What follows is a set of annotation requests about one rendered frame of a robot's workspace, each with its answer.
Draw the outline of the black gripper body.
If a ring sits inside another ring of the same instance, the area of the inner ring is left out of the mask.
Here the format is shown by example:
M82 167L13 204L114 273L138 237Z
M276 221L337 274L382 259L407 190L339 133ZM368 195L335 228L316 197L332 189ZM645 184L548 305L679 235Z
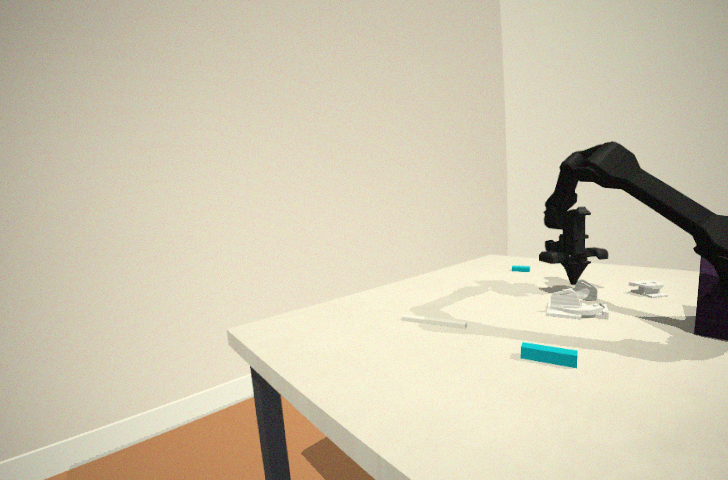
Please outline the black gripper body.
M559 238L563 238L563 249L559 251L562 253L554 251L541 252L539 261L557 264L562 262L575 263L575 260L588 261L587 257L593 256L600 260L609 259L607 249L585 248L585 239L589 238L585 231L563 231L563 234L559 234Z

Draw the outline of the teal rectangular block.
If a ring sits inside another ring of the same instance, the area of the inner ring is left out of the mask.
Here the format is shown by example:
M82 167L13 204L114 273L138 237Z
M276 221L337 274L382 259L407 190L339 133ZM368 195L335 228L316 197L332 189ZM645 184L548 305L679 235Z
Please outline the teal rectangular block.
M577 369L578 350L569 350L554 346L544 346L534 343L522 343L521 358L559 366L568 366Z

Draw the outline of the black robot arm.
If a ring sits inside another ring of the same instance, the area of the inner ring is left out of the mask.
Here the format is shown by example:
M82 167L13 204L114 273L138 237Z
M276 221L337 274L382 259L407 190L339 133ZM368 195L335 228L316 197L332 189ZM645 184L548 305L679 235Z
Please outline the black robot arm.
M585 215L591 212L583 206L569 210L577 203L578 181L622 189L693 236L693 250L714 265L719 295L728 299L728 216L715 214L646 172L630 150L614 141L571 153L559 169L553 195L545 202L546 227L585 231Z

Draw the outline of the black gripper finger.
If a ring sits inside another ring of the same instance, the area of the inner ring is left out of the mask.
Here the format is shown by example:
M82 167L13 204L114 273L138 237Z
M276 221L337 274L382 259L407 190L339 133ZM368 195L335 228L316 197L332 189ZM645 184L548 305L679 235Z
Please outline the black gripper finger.
M561 264L564 266L564 270L565 270L565 272L567 274L567 277L570 280L571 285L574 285L575 280L576 280L576 275L577 275L579 263L577 263L577 262L575 262L575 263L565 263L565 262L562 262Z
M581 274L583 273L583 271L584 271L584 270L585 270L585 269L587 268L587 266L588 266L589 264L591 264L591 261L576 261L576 260L575 260L575 262L579 263L579 265L578 265L578 271L577 271L577 275L576 275L576 280L575 280L575 283L574 283L574 285L575 285L575 284L577 283L577 281L578 281L578 280L579 280L579 278L580 278L580 275L581 275Z

